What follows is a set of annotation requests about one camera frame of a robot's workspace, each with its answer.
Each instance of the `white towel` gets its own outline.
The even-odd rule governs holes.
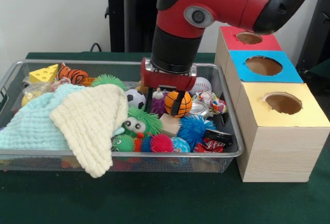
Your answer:
[[[68,95],[50,118],[61,130],[78,162],[93,178],[111,166],[111,138],[127,119],[124,91],[113,84]]]

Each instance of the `white wall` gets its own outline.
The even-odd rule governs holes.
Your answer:
[[[307,0],[276,33],[296,63],[317,0]],[[110,50],[108,0],[0,0],[0,77],[30,51],[87,51],[94,42]],[[207,28],[200,52],[215,52],[220,23]]]

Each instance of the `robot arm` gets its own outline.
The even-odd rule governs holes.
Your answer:
[[[220,21],[255,33],[270,34],[280,29],[303,2],[304,0],[158,0],[152,57],[150,61],[142,61],[143,84],[151,88],[168,86],[171,78],[170,85],[175,85],[172,87],[177,91],[190,90],[195,80],[193,59],[206,27],[214,21]]]

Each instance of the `green tablecloth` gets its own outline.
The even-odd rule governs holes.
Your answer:
[[[139,60],[144,54],[29,54]],[[213,54],[197,61],[211,62]],[[0,172],[0,223],[330,223],[330,154],[308,183],[242,183],[223,174]]]

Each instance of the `shape sorter box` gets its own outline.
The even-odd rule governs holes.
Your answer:
[[[243,182],[306,182],[330,123],[304,83],[242,83],[236,108]]]
[[[260,36],[241,28],[222,26],[219,30],[214,63],[221,66],[224,74],[226,73],[227,61],[230,58],[230,50],[281,51],[282,49],[274,35]]]
[[[242,82],[303,83],[290,59],[283,51],[231,50],[225,78],[234,109]]]

